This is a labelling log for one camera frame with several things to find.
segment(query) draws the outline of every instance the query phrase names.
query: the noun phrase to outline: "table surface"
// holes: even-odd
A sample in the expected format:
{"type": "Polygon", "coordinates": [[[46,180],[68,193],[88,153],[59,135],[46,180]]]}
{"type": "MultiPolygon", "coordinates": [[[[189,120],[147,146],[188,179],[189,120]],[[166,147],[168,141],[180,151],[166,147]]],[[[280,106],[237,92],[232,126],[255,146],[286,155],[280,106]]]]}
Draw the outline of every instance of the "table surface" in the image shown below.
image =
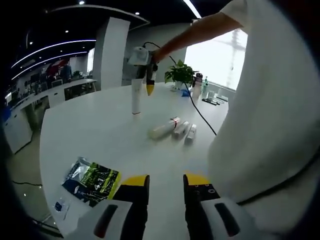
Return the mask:
{"type": "MultiPolygon", "coordinates": [[[[228,104],[195,102],[217,132],[228,104]]],[[[189,97],[157,83],[151,96],[141,94],[141,114],[131,113],[131,86],[89,93],[46,111],[40,136],[40,170],[48,207],[62,235],[77,228],[79,217],[91,208],[68,193],[64,177],[78,157],[122,173],[122,181],[149,174],[148,221],[144,239],[189,239],[185,221],[183,174],[207,175],[207,152],[215,138],[189,97]],[[197,125],[193,145],[170,136],[153,141],[147,130],[178,116],[197,125]],[[70,202],[65,220],[53,209],[60,198],[70,202]]]]}
{"type": "Polygon", "coordinates": [[[32,96],[29,95],[29,96],[25,97],[24,99],[22,99],[21,101],[23,101],[23,103],[21,103],[19,106],[15,107],[12,111],[20,111],[21,109],[24,109],[29,104],[32,104],[33,102],[50,95],[52,92],[59,91],[62,89],[68,89],[68,88],[71,88],[76,85],[90,84],[90,83],[94,83],[96,81],[97,80],[94,80],[94,79],[84,78],[84,79],[75,80],[75,81],[72,81],[72,82],[69,82],[66,84],[62,84],[60,86],[50,88],[48,90],[40,92],[37,95],[31,94],[32,96]]]}

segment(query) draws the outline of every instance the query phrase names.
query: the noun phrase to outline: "white sleeve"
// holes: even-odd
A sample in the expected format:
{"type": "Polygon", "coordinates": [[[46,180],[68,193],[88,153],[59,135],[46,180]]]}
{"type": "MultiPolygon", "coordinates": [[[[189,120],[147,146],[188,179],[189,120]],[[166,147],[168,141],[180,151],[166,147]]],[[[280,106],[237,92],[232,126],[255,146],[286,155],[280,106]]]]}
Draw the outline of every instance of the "white sleeve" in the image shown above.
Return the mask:
{"type": "Polygon", "coordinates": [[[232,0],[220,12],[248,27],[247,0],[232,0]]]}

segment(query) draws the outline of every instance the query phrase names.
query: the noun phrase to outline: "person's arm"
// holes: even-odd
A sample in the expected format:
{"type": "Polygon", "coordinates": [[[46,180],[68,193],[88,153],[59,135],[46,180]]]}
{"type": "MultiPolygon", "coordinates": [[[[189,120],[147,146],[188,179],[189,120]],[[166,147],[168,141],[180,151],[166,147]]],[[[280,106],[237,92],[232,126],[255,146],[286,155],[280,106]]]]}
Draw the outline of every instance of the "person's arm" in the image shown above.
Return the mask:
{"type": "Polygon", "coordinates": [[[176,50],[213,39],[241,27],[242,25],[239,22],[222,12],[206,16],[196,21],[186,31],[156,50],[153,55],[153,60],[160,62],[176,50]]]}

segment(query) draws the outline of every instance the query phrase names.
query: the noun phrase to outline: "person's hand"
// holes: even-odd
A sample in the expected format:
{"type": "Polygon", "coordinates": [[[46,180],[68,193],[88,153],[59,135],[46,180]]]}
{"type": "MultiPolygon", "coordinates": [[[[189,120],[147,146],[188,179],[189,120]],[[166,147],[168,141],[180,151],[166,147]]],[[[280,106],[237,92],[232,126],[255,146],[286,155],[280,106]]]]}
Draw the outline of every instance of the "person's hand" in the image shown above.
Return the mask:
{"type": "Polygon", "coordinates": [[[155,63],[158,63],[158,62],[162,61],[165,57],[166,57],[166,55],[163,53],[162,49],[160,48],[160,49],[153,52],[152,60],[155,63]]]}

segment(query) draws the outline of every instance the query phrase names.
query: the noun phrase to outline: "white cabinet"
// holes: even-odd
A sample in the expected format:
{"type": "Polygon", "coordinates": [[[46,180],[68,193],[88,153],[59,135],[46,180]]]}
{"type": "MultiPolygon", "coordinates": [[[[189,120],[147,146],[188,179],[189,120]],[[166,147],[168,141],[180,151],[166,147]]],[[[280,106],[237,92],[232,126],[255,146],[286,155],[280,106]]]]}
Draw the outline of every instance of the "white cabinet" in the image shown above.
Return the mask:
{"type": "Polygon", "coordinates": [[[13,153],[16,153],[32,139],[32,130],[23,111],[13,111],[10,118],[3,123],[3,129],[13,153]]]}
{"type": "Polygon", "coordinates": [[[62,88],[62,89],[52,91],[48,95],[48,98],[49,98],[50,108],[53,108],[53,107],[63,103],[64,101],[66,101],[65,90],[62,88]]]}

